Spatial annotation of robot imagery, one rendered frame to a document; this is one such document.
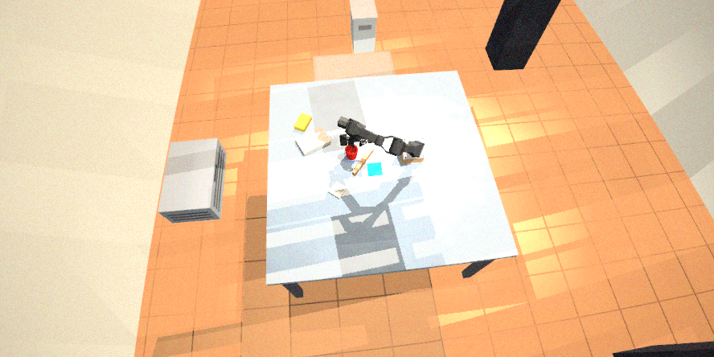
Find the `light orange wooden bar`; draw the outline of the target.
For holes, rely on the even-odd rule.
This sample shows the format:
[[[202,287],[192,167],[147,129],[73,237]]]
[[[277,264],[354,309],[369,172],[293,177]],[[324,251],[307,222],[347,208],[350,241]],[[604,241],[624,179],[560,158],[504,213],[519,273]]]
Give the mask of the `light orange wooden bar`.
[[[356,166],[356,168],[352,171],[352,174],[353,174],[354,176],[357,175],[357,173],[358,173],[359,170],[362,168],[363,164],[364,164],[364,163],[368,160],[368,158],[371,156],[371,154],[373,153],[373,151],[374,151],[374,148],[371,147],[371,148],[368,150],[368,152],[366,152],[366,154],[363,156],[363,158],[361,159],[361,161],[359,162],[359,164],[358,164],[358,165]]]

